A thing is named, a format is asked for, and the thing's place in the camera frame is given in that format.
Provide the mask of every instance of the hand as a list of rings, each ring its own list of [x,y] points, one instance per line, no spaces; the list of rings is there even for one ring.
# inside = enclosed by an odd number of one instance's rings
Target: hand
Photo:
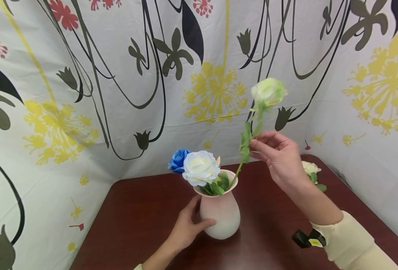
[[[189,204],[181,210],[177,222],[167,239],[168,244],[178,251],[187,248],[201,231],[215,225],[214,219],[205,219],[198,224],[194,224],[192,216],[198,211],[198,204],[201,196],[194,196]]]
[[[271,177],[282,190],[311,185],[293,140],[275,130],[266,131],[250,140],[250,148],[250,156],[266,162]]]

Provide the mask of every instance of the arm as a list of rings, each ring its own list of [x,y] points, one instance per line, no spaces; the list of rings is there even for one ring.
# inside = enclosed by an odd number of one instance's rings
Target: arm
[[[197,212],[197,205],[200,199],[200,195],[191,199],[189,204],[180,212],[168,239],[142,265],[138,265],[135,270],[165,270],[173,258],[191,245],[201,231],[215,225],[215,220],[213,219],[205,219],[198,224],[193,223],[192,216]]]
[[[250,147],[250,156],[267,163],[276,184],[325,237],[330,261],[343,270],[398,270],[362,225],[310,182],[295,142],[268,131],[251,140]]]

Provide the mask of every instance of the pink vase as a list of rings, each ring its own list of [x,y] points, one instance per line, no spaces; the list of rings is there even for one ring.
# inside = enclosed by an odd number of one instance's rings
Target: pink vase
[[[202,195],[199,211],[201,218],[215,219],[217,222],[216,225],[206,229],[205,233],[220,240],[229,238],[236,233],[241,221],[238,204],[232,194],[232,190],[238,184],[238,177],[233,179],[235,174],[232,171],[221,171],[227,173],[229,181],[234,181],[232,187],[222,196],[210,196],[202,193],[199,187],[194,187],[194,190]]]

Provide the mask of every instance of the blue rose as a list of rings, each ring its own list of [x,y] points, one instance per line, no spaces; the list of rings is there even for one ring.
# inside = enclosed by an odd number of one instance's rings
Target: blue rose
[[[187,157],[187,154],[189,153],[190,150],[188,149],[180,149],[176,151],[171,158],[171,162],[169,163],[168,168],[173,173],[177,174],[184,173],[184,159]]]

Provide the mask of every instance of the yellow label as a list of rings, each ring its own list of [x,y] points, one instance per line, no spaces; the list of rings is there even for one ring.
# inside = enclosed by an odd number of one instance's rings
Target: yellow label
[[[320,247],[323,248],[322,244],[320,243],[320,241],[318,239],[308,239],[308,241],[310,242],[310,244],[314,247]]]

